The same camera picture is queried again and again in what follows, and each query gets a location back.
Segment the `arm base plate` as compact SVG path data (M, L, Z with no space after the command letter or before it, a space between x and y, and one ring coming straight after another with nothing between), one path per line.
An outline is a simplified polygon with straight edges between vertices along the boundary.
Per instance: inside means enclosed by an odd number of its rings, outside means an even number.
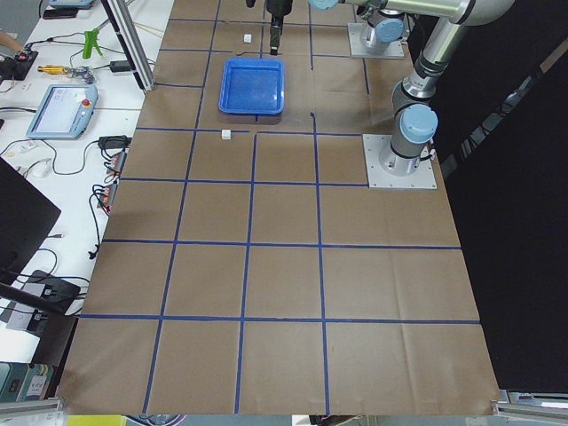
M367 23L349 23L348 37L353 58L403 59L400 20L383 21L374 28Z
M391 135L364 134L363 151L370 189L436 190L433 161L428 147L406 159L391 150Z

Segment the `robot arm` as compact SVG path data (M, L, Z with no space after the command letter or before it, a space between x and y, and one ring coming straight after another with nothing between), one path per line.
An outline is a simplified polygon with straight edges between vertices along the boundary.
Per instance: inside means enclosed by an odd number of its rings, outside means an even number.
M383 1L310 1L312 8L325 11L338 4L357 7L362 23L348 24L348 37L353 58L401 59L401 38L405 33L405 14L386 9ZM270 14L270 54L277 56L284 19L292 11L292 0L267 0L264 8Z
M364 12L394 10L435 16L438 23L414 63L413 72L392 92L395 127L379 153L384 170L398 177L413 174L423 148L431 142L438 116L429 106L438 78L445 72L467 28L491 23L514 4L507 1L356 1Z

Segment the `person hand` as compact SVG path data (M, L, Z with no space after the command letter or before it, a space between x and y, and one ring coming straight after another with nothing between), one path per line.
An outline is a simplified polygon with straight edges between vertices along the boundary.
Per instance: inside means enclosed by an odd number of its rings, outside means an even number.
M22 51L24 49L23 45L16 38L5 33L3 30L0 31L0 45L11 51Z

